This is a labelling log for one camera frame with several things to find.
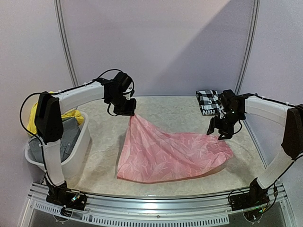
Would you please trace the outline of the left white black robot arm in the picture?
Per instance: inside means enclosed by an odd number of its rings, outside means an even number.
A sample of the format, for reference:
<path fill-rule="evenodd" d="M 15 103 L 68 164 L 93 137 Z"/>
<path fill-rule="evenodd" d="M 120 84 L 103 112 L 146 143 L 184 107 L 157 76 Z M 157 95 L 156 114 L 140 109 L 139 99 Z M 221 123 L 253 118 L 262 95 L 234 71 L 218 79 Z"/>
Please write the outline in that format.
<path fill-rule="evenodd" d="M 117 74 L 112 79 L 105 79 L 102 75 L 82 85 L 68 88 L 57 92 L 35 92 L 32 96 L 38 96 L 36 112 L 33 123 L 35 131 L 22 128 L 31 136 L 35 137 L 42 152 L 45 181 L 52 191 L 52 198 L 60 205 L 70 202 L 70 194 L 64 189 L 66 181 L 62 171 L 60 146 L 64 132 L 63 122 L 74 119 L 81 124 L 84 118 L 76 107 L 103 100 L 108 108 L 113 107 L 111 116 L 133 116 L 136 108 L 134 80 L 125 72 L 116 69 Z"/>

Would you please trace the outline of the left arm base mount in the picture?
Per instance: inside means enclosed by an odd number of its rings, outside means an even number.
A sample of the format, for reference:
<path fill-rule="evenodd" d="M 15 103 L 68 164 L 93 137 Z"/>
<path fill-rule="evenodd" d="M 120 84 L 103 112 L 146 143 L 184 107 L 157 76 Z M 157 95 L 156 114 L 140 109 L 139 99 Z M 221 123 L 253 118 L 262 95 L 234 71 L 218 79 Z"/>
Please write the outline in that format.
<path fill-rule="evenodd" d="M 46 197 L 48 203 L 70 209 L 85 210 L 87 196 L 84 192 L 69 189 L 66 182 L 60 186 L 51 185 L 49 182 L 46 184 L 49 189 Z"/>

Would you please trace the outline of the black white plaid shirt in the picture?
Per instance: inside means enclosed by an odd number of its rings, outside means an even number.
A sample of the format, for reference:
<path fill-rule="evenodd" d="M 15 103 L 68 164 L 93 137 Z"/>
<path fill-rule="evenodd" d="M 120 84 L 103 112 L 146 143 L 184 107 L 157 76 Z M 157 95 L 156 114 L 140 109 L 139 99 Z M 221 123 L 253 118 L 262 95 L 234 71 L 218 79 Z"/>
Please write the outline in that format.
<path fill-rule="evenodd" d="M 218 115 L 223 117 L 225 111 L 219 101 L 219 93 L 216 90 L 196 91 L 196 98 L 203 116 Z"/>

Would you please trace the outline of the pink printed garment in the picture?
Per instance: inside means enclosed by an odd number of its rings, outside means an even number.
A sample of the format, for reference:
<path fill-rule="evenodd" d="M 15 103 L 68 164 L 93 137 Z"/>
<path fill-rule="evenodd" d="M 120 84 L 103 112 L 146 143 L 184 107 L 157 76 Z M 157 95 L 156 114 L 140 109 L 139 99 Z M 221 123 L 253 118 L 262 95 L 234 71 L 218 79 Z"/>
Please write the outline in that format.
<path fill-rule="evenodd" d="M 232 156 L 229 145 L 216 136 L 167 133 L 134 115 L 129 119 L 117 178 L 145 184 L 196 178 Z"/>

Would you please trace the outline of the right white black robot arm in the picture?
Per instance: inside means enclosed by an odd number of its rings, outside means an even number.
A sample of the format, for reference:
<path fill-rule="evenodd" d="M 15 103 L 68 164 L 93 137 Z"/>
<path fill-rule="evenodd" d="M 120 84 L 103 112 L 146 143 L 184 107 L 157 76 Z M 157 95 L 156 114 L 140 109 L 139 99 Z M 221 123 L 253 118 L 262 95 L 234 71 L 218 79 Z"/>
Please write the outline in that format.
<path fill-rule="evenodd" d="M 228 140 L 236 134 L 236 123 L 259 118 L 261 123 L 252 125 L 253 135 L 262 149 L 273 146 L 265 171 L 251 182 L 250 192 L 245 195 L 246 204 L 255 206 L 303 154 L 303 106 L 251 93 L 236 95 L 231 90 L 219 95 L 219 103 L 223 116 L 210 120 L 208 135 L 217 130 L 220 140 Z"/>

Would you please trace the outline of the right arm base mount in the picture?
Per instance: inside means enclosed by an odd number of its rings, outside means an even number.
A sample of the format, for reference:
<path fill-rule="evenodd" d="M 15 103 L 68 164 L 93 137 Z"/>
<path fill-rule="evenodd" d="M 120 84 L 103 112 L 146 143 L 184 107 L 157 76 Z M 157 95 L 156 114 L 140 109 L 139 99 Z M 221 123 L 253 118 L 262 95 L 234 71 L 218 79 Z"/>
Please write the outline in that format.
<path fill-rule="evenodd" d="M 240 189 L 233 190 L 229 193 L 228 203 L 230 204 L 232 211 L 258 207 L 265 203 L 266 206 L 259 211 L 259 213 L 263 214 L 275 204 L 278 196 L 278 189 L 275 184 L 273 184 L 274 201 L 272 203 L 270 203 L 268 189 L 261 189 L 259 192 L 255 190 L 256 194 L 254 195 L 253 188 L 256 188 L 256 186 L 250 187 L 250 191 L 247 193 Z"/>

